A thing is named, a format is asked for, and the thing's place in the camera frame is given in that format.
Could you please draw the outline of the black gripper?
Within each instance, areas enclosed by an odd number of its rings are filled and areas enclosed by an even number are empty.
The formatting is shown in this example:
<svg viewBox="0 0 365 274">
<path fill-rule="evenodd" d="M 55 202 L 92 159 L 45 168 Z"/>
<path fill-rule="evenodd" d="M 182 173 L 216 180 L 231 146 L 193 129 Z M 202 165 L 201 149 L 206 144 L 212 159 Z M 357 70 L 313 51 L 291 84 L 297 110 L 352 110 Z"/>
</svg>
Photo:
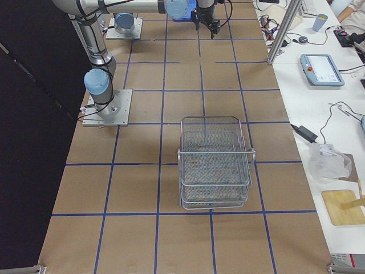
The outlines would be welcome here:
<svg viewBox="0 0 365 274">
<path fill-rule="evenodd" d="M 200 28 L 200 24 L 206 26 L 211 32 L 211 39 L 220 31 L 220 21 L 214 17 L 216 4 L 217 1 L 214 0 L 196 0 L 196 8 L 191 20 L 195 24 L 196 30 Z"/>
</svg>

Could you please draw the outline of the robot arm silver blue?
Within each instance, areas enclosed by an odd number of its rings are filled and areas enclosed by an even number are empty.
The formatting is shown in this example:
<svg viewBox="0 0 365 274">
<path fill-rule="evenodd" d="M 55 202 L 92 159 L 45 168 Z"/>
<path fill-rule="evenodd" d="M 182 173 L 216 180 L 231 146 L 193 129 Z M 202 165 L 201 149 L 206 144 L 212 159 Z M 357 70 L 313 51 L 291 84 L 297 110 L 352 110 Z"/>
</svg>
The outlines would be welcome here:
<svg viewBox="0 0 365 274">
<path fill-rule="evenodd" d="M 118 13 L 114 16 L 114 20 L 114 27 L 118 33 L 130 33 L 135 28 L 135 18 L 131 13 Z"/>
<path fill-rule="evenodd" d="M 94 100 L 94 114 L 110 120 L 121 108 L 113 89 L 116 59 L 107 50 L 97 19 L 97 13 L 114 14 L 114 28 L 118 33 L 133 29 L 134 13 L 167 14 L 180 19 L 188 11 L 189 1 L 54 1 L 66 13 L 78 33 L 92 70 L 84 76 L 84 84 Z"/>
</svg>

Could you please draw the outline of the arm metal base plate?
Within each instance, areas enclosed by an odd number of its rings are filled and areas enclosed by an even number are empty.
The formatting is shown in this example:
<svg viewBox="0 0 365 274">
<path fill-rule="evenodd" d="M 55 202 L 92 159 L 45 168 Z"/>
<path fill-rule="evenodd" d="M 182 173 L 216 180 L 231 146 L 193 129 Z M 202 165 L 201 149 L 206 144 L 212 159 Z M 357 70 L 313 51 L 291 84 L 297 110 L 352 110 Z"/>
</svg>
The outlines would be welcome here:
<svg viewBox="0 0 365 274">
<path fill-rule="evenodd" d="M 86 108 L 83 126 L 128 126 L 132 101 L 132 90 L 114 90 L 113 101 L 100 113 L 96 113 L 103 106 L 95 108 L 92 96 L 88 98 L 90 108 Z"/>
<path fill-rule="evenodd" d="M 115 30 L 115 19 L 111 18 L 109 22 L 109 29 L 106 33 L 107 40 L 133 40 L 140 39 L 142 32 L 143 19 L 134 18 L 134 25 L 130 29 Z"/>
</svg>

